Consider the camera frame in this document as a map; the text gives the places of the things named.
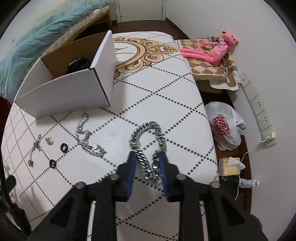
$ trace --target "door frame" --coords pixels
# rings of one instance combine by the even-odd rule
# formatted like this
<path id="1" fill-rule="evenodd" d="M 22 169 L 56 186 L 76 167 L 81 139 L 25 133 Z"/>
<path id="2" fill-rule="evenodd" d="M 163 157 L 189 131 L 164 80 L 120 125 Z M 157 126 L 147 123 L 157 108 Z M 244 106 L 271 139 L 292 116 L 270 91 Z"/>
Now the door frame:
<path id="1" fill-rule="evenodd" d="M 118 23 L 121 23 L 119 0 L 115 0 L 115 5 L 116 5 L 116 21 Z M 163 8 L 162 8 L 162 14 L 161 14 L 161 20 L 163 21 L 165 21 L 165 18 L 166 18 L 167 6 L 168 6 L 168 0 L 163 0 Z"/>

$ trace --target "pink panther plush toy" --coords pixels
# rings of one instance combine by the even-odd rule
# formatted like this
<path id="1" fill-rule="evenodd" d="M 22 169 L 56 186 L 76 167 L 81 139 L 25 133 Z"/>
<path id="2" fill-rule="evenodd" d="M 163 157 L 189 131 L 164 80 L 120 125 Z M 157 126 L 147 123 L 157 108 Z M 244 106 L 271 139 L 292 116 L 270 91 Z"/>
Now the pink panther plush toy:
<path id="1" fill-rule="evenodd" d="M 192 49 L 180 49 L 182 55 L 186 58 L 195 58 L 195 59 L 201 59 L 204 61 L 207 61 L 211 63 L 212 65 L 219 64 L 222 57 L 225 55 L 228 46 L 236 45 L 239 40 L 236 39 L 232 34 L 229 34 L 225 31 L 221 34 L 222 41 L 219 42 L 207 42 L 202 40 L 201 42 L 196 42 L 197 50 Z M 206 45 L 215 45 L 215 47 L 211 50 L 210 55 L 203 52 L 201 49 L 201 46 Z"/>

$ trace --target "silver necklace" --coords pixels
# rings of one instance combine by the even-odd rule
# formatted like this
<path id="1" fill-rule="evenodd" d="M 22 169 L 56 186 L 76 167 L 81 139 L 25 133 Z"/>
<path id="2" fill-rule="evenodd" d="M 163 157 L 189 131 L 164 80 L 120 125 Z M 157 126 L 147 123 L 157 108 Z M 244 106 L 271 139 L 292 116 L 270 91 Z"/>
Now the silver necklace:
<path id="1" fill-rule="evenodd" d="M 33 153 L 33 151 L 35 151 L 35 149 L 37 149 L 38 151 L 41 151 L 41 146 L 39 144 L 40 141 L 41 141 L 41 134 L 38 135 L 37 140 L 33 143 L 33 148 L 31 150 L 30 158 L 28 160 L 28 165 L 30 167 L 33 167 L 33 165 L 34 165 L 34 162 L 32 161 L 32 153 Z"/>
<path id="2" fill-rule="evenodd" d="M 140 136 L 144 132 L 150 129 L 155 130 L 154 135 L 156 136 L 156 140 L 158 141 L 158 144 L 159 144 L 159 150 L 156 150 L 152 156 L 152 159 L 153 159 L 152 167 L 150 166 L 145 154 L 140 149 L 140 142 L 139 142 Z M 163 183 L 161 180 L 158 154 L 160 151 L 164 151 L 164 152 L 166 151 L 166 142 L 163 134 L 161 133 L 161 128 L 159 124 L 155 121 L 149 121 L 142 124 L 137 129 L 135 129 L 129 143 L 130 143 L 130 148 L 135 152 L 143 168 L 145 181 L 154 187 L 161 186 Z"/>
<path id="3" fill-rule="evenodd" d="M 86 115 L 85 120 L 82 120 L 83 114 Z M 103 157 L 104 154 L 107 152 L 98 144 L 89 145 L 89 137 L 92 135 L 92 133 L 87 129 L 83 131 L 83 125 L 88 121 L 89 115 L 86 112 L 83 112 L 82 117 L 80 118 L 75 131 L 75 140 L 77 141 L 77 145 L 80 145 L 81 148 L 84 151 L 86 151 L 88 154 L 91 154 L 97 157 Z M 79 134 L 84 134 L 85 137 L 81 140 L 79 139 Z"/>

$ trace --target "mattress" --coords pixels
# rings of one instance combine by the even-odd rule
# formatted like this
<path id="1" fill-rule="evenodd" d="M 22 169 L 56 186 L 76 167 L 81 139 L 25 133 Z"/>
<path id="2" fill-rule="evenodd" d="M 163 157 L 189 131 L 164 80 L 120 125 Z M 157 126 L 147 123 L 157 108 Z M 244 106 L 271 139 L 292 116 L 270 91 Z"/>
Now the mattress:
<path id="1" fill-rule="evenodd" d="M 128 158 L 131 134 L 148 121 L 159 123 L 168 160 L 181 173 L 205 184 L 217 174 L 205 107 L 172 36 L 141 31 L 114 34 L 113 38 L 118 62 L 111 106 L 85 110 L 89 120 L 83 127 L 92 132 L 90 144 L 105 149 L 104 157 L 90 155 L 77 145 L 75 129 L 83 111 L 35 119 L 15 103 L 11 108 L 1 150 L 6 174 L 17 180 L 11 197 L 26 211 L 32 229 L 75 183 L 99 182 L 115 173 Z M 159 148 L 151 132 L 140 137 L 149 161 Z M 39 134 L 41 151 L 33 151 L 34 166 L 30 167 L 28 159 Z M 48 137 L 53 145 L 46 143 Z M 62 143 L 69 146 L 67 154 L 60 150 Z M 57 161 L 55 169 L 49 168 L 50 159 Z M 178 238 L 179 203 L 168 203 L 162 186 L 146 183 L 139 164 L 131 198 L 116 203 L 116 216 L 119 241 Z M 91 239 L 91 228 L 87 239 Z"/>

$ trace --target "red printed logo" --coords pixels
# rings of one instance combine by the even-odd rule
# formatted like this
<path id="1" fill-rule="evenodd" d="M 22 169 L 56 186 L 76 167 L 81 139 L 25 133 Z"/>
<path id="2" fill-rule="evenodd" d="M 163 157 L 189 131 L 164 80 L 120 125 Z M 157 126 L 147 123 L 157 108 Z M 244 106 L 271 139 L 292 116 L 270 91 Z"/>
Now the red printed logo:
<path id="1" fill-rule="evenodd" d="M 218 115 L 213 118 L 213 126 L 221 135 L 230 134 L 229 127 L 223 115 Z"/>

